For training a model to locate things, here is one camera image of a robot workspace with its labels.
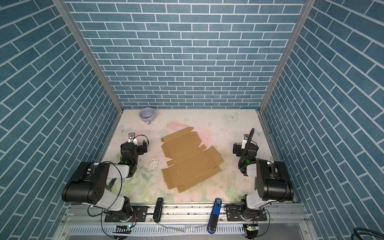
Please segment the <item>brown cardboard paper box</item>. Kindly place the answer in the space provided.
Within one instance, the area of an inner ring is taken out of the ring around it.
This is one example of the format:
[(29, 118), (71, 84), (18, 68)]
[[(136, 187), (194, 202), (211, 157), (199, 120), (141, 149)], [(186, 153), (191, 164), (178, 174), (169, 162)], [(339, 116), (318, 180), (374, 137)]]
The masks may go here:
[(180, 193), (218, 174), (224, 162), (219, 152), (202, 144), (197, 132), (187, 127), (161, 139), (167, 168), (162, 169), (169, 190)]

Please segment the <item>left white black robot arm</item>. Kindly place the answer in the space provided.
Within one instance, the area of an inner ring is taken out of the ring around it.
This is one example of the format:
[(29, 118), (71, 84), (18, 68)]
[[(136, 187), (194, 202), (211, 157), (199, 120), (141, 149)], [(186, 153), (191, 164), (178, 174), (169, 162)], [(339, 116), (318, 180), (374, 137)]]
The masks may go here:
[(121, 144), (119, 163), (81, 162), (62, 191), (62, 200), (68, 203), (88, 204), (102, 209), (115, 222), (128, 222), (136, 219), (130, 200), (107, 189), (107, 180), (131, 178), (137, 170), (139, 156), (148, 152), (149, 141), (141, 145), (132, 140)]

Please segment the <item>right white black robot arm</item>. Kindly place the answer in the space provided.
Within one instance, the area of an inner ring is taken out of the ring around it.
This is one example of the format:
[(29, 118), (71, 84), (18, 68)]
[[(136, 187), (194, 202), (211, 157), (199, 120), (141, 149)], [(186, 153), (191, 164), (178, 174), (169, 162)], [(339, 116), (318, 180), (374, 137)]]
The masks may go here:
[(294, 199), (294, 186), (284, 162), (271, 162), (257, 157), (259, 146), (253, 141), (255, 129), (244, 135), (243, 142), (233, 145), (233, 154), (238, 156), (238, 169), (246, 177), (256, 180), (256, 190), (244, 195), (240, 213), (252, 215), (273, 203)]

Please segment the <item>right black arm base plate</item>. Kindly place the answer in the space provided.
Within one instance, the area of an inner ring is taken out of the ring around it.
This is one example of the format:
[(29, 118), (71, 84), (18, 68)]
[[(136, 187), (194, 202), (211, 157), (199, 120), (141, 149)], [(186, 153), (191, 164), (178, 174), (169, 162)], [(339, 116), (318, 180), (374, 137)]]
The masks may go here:
[(262, 210), (251, 210), (246, 207), (242, 207), (236, 204), (228, 204), (224, 206), (226, 212), (227, 221), (239, 222), (239, 221), (266, 221), (266, 212)]

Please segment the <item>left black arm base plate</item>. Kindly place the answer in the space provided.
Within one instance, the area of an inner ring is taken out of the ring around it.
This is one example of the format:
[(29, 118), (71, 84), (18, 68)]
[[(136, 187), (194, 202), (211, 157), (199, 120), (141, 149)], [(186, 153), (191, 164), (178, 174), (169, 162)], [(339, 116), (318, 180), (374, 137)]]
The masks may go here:
[(131, 206), (131, 209), (125, 211), (124, 209), (118, 212), (107, 211), (105, 222), (106, 223), (137, 223), (146, 220), (148, 206)]

